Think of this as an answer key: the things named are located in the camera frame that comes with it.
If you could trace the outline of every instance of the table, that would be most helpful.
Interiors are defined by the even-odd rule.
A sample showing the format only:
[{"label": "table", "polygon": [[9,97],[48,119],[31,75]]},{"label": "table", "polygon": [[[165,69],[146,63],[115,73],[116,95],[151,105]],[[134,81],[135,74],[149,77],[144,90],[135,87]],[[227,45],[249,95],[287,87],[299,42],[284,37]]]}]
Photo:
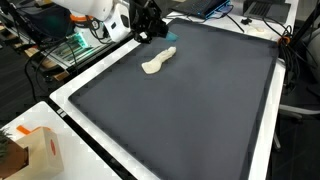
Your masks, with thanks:
[{"label": "table", "polygon": [[8,128],[11,138],[17,140],[24,136],[16,130],[19,125],[29,130],[46,126],[57,134],[64,171],[52,180],[121,179],[45,102],[36,104],[3,128]]},{"label": "table", "polygon": [[[298,7],[298,0],[287,0],[287,3],[291,3],[291,9],[287,20],[287,25],[294,25],[295,16]],[[242,4],[240,1],[233,2],[234,11],[229,15],[238,23],[241,19]],[[173,12],[169,16],[178,15],[179,13]],[[219,20],[208,20],[204,24],[227,29],[234,32],[242,33],[239,28],[228,18],[222,18]],[[273,28],[279,32],[283,32],[280,25],[270,23]],[[277,40],[279,37],[272,31],[268,30],[268,27],[264,22],[259,20],[253,20],[251,26],[257,28],[264,28],[266,31],[265,35],[259,37],[264,39]],[[241,25],[248,32],[250,26]],[[124,55],[132,51],[137,47],[139,43],[134,40],[129,41],[122,47],[114,51],[112,54],[106,56],[101,61],[93,65],[91,68],[74,78],[69,83],[62,86],[60,89],[50,95],[50,98],[58,104],[72,119],[75,120],[84,130],[93,136],[100,145],[105,148],[115,159],[117,159],[128,171],[130,171],[138,179],[158,179],[151,171],[144,167],[134,157],[128,154],[122,147],[120,147],[112,138],[100,130],[94,125],[86,116],[84,116],[76,107],[74,107],[69,101],[68,97],[76,90],[81,88],[84,84],[92,80],[98,74],[103,72],[113,63],[121,59]],[[280,103],[281,91],[283,86],[283,80],[285,76],[285,66],[283,61],[278,60],[274,70],[273,78],[270,85],[268,98],[262,118],[260,131],[257,139],[256,149],[253,155],[253,161],[251,165],[250,180],[265,179],[269,155],[272,146],[273,134],[276,124],[276,117],[278,113],[278,107]]]}]

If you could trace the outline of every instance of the floor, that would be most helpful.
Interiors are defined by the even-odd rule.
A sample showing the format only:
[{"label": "floor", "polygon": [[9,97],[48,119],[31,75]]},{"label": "floor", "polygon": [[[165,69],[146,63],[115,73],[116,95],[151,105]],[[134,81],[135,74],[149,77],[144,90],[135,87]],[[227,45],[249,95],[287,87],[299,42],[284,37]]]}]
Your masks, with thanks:
[{"label": "floor", "polygon": [[[167,13],[175,4],[172,1],[157,1]],[[31,96],[30,84],[24,74],[27,58],[17,55],[11,48],[0,50],[0,127],[35,104]],[[28,68],[36,88],[37,97],[47,100],[50,92],[63,83],[45,84],[42,92],[35,83],[35,73]],[[308,92],[307,87],[314,83],[307,67],[302,68],[302,77],[296,90],[283,96],[281,102],[304,108],[319,109],[320,101]],[[305,117],[303,123],[294,119],[279,117],[279,139],[282,151],[272,152],[270,180],[316,180],[320,179],[320,121]]]}]

